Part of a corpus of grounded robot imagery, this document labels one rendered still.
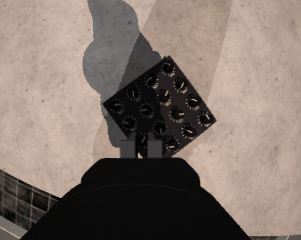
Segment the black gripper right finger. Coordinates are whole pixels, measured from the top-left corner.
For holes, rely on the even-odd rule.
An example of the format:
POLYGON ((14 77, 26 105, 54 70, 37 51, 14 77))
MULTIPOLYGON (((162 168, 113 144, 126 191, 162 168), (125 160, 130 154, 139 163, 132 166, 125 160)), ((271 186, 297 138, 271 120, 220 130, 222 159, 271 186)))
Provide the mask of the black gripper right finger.
POLYGON ((162 140, 146 132, 146 158, 162 158, 162 140))

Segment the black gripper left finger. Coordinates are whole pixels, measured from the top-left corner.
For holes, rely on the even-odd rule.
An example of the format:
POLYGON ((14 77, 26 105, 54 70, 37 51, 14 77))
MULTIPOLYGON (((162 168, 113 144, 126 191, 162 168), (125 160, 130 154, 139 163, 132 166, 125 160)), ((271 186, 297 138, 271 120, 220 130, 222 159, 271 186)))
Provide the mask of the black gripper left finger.
POLYGON ((132 132, 127 140, 120 141, 120 158, 138 158, 138 132, 132 132))

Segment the black knob box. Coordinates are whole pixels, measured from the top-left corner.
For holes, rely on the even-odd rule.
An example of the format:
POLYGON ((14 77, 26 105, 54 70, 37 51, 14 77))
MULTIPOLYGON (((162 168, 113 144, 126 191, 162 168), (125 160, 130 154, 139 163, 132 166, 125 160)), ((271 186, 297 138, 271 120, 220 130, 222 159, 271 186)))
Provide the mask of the black knob box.
POLYGON ((217 122, 170 55, 102 104, 127 138, 139 132, 142 158, 146 132, 163 141, 162 158, 168 158, 217 122))

